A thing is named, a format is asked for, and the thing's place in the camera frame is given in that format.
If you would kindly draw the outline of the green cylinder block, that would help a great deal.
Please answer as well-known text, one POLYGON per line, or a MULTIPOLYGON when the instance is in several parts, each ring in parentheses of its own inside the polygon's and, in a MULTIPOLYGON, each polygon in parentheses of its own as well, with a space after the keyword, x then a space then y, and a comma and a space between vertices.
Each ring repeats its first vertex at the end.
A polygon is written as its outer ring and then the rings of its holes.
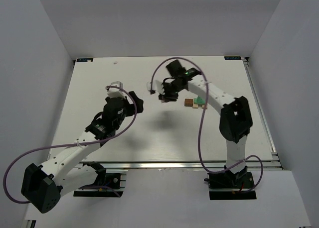
POLYGON ((205 100, 203 98, 201 98, 200 96, 197 96, 196 98, 194 98, 194 104, 204 105, 205 104, 205 100))

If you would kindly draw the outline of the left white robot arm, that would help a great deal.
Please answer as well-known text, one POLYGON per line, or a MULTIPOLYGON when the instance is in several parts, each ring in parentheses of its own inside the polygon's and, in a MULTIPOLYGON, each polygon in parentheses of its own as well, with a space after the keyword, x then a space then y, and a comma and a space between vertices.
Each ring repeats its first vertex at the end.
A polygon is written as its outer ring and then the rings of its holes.
POLYGON ((126 117, 142 113, 144 101, 130 91, 108 92, 103 111, 95 115, 71 145, 40 165, 30 164, 24 173, 21 193, 42 214, 53 209, 60 198, 74 190, 99 189, 108 184, 106 169, 97 162, 75 166, 115 136, 126 117))

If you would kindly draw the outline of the brown notched block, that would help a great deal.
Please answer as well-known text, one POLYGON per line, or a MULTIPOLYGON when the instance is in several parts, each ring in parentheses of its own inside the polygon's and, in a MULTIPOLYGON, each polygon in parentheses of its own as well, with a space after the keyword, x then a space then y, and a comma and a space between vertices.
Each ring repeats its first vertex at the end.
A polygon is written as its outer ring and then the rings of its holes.
POLYGON ((185 107, 192 107, 193 106, 193 99, 184 99, 184 106, 185 107))

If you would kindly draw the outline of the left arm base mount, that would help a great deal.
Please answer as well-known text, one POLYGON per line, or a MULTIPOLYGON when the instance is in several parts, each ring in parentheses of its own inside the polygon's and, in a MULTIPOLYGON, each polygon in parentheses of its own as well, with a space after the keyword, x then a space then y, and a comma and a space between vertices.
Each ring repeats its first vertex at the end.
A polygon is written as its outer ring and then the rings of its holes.
POLYGON ((120 198, 126 186, 126 171, 109 170, 97 162, 85 162, 83 168, 93 168, 97 177, 92 184, 73 192, 74 197, 120 198))

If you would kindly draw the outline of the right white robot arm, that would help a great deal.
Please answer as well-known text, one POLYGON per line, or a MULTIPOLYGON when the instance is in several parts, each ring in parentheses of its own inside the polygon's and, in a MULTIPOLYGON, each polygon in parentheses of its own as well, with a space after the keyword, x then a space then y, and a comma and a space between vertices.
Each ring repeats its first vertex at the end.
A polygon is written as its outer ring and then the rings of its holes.
POLYGON ((226 164, 224 172, 238 175, 247 170, 245 146, 250 128, 253 125, 248 100, 232 96, 208 81, 199 66, 185 69, 180 57, 166 60, 170 77, 162 82, 151 79, 150 92, 159 93, 163 103, 175 102, 178 93, 187 90, 202 99, 204 107, 211 106, 220 115, 219 131, 226 140, 226 164))

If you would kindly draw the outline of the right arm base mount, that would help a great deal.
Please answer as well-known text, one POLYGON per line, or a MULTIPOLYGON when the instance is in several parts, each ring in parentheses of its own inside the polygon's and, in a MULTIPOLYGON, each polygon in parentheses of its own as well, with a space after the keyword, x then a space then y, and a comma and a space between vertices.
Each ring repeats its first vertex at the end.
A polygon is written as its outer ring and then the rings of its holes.
POLYGON ((256 200, 255 183, 251 172, 233 184, 225 174, 207 174, 204 182, 208 185, 211 201, 256 200))

